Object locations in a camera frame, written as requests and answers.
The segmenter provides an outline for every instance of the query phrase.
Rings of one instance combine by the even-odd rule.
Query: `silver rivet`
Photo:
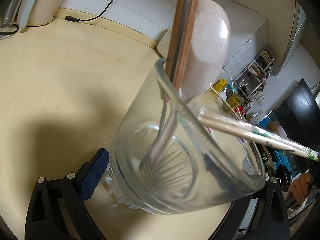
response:
[[[40,178],[38,179],[38,183],[42,183],[42,182],[44,182],[44,177],[40,177]]]
[[[76,174],[75,174],[74,172],[70,172],[70,173],[67,175],[67,178],[68,178],[68,179],[73,179],[75,176],[76,176]]]
[[[277,183],[277,182],[278,182],[278,180],[277,180],[275,177],[271,177],[271,178],[270,178],[270,181],[271,181],[272,183]]]

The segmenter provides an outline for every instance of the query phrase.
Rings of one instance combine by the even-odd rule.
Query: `plastic bottle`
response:
[[[262,113],[263,113],[263,111],[260,110],[258,112],[255,112],[254,114],[249,115],[247,118],[247,121],[253,125],[256,125],[258,123],[258,120],[259,120]]]

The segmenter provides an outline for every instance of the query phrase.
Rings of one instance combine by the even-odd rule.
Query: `beige countertop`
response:
[[[63,178],[108,149],[158,58],[121,34],[56,18],[0,41],[0,214],[18,239],[37,178]],[[154,215],[107,188],[101,181],[85,206],[108,240],[208,239],[229,208]]]

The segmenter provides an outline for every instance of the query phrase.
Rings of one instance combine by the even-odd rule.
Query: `human hand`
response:
[[[288,190],[288,195],[293,195],[298,204],[302,203],[308,198],[312,192],[313,187],[309,188],[308,183],[311,181],[312,175],[310,172],[301,174],[295,179]]]

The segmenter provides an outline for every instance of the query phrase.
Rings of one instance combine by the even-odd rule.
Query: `light blue handle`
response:
[[[33,5],[35,4],[36,0],[27,0],[26,5],[24,7],[22,16],[21,16],[21,20],[20,20],[20,24],[19,24],[19,28],[23,29],[27,26]]]

